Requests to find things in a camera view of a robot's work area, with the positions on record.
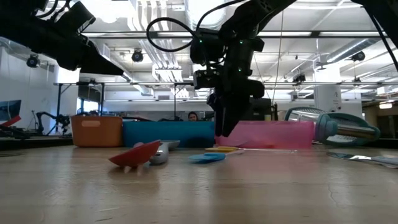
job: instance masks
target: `orange bin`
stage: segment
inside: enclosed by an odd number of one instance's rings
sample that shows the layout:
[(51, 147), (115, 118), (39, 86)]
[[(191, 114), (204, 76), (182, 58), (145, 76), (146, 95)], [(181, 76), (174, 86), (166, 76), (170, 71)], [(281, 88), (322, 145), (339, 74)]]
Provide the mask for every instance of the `orange bin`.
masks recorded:
[(72, 116), (73, 144), (78, 147), (123, 146), (123, 120), (114, 116)]

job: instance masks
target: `red object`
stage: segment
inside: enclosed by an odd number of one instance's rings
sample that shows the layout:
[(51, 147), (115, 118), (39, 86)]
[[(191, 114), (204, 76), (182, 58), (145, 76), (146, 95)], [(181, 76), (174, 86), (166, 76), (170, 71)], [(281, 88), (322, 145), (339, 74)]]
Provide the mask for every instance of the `red object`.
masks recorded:
[(160, 140), (153, 141), (114, 156), (110, 158), (109, 161), (121, 167), (137, 167), (140, 164), (148, 162), (149, 159), (156, 154), (159, 146)]
[(5, 126), (5, 127), (10, 127), (11, 125), (17, 123), (20, 120), (21, 120), (21, 117), (19, 115), (17, 115), (17, 116), (13, 117), (9, 121), (6, 121), (5, 123), (3, 123), (1, 125)]

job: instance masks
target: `window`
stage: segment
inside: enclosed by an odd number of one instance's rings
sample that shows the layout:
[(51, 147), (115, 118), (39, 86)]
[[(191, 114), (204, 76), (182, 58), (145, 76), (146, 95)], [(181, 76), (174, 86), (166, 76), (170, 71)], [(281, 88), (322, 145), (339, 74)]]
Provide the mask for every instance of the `window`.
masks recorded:
[(92, 110), (98, 110), (98, 103), (93, 101), (85, 101), (84, 111), (90, 112)]
[(81, 108), (81, 101), (82, 101), (81, 98), (77, 98), (76, 108), (77, 108), (77, 110), (78, 110), (78, 113), (79, 113), (79, 109)]

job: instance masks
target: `yellow object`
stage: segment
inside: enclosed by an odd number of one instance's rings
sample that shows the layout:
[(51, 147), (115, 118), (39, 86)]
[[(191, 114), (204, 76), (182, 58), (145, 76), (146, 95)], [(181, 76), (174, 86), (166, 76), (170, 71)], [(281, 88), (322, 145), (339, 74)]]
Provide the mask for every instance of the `yellow object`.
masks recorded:
[(238, 149), (239, 148), (237, 147), (220, 146), (220, 147), (207, 148), (205, 150), (209, 152), (233, 152)]

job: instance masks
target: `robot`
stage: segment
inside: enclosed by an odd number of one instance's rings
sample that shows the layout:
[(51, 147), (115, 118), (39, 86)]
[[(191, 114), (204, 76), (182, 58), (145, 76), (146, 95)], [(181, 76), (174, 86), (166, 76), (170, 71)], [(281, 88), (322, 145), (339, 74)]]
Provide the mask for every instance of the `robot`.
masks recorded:
[[(147, 28), (148, 41), (156, 48), (166, 52), (176, 52), (190, 46), (190, 58), (193, 63), (206, 65), (206, 70), (199, 70), (194, 75), (194, 86), (214, 88), (208, 104), (215, 111), (216, 135), (229, 136), (245, 111), (250, 107), (249, 98), (264, 96), (261, 82), (249, 80), (252, 74), (250, 63), (254, 51), (261, 51), (264, 42), (256, 37), (268, 22), (295, 0), (250, 0), (234, 12), (220, 30), (200, 28), (202, 20), (211, 12), (244, 0), (230, 1), (205, 13), (198, 22), (195, 31), (184, 23), (168, 17), (157, 18)], [(64, 10), (70, 0), (66, 1)], [(353, 0), (362, 4), (387, 45), (381, 28), (398, 46), (398, 0)], [(0, 36), (18, 42), (38, 54), (45, 54), (57, 59), (58, 64), (66, 69), (81, 72), (122, 75), (123, 71), (98, 53), (94, 43), (81, 32), (95, 21), (94, 16), (77, 2), (59, 20), (57, 12), (50, 20), (43, 20), (43, 11), (48, 0), (2, 0), (0, 1), (0, 22), (7, 26), (0, 27)], [(163, 49), (152, 38), (150, 28), (156, 22), (170, 21), (188, 28), (193, 40), (178, 49)], [(398, 69), (395, 56), (389, 49)]]

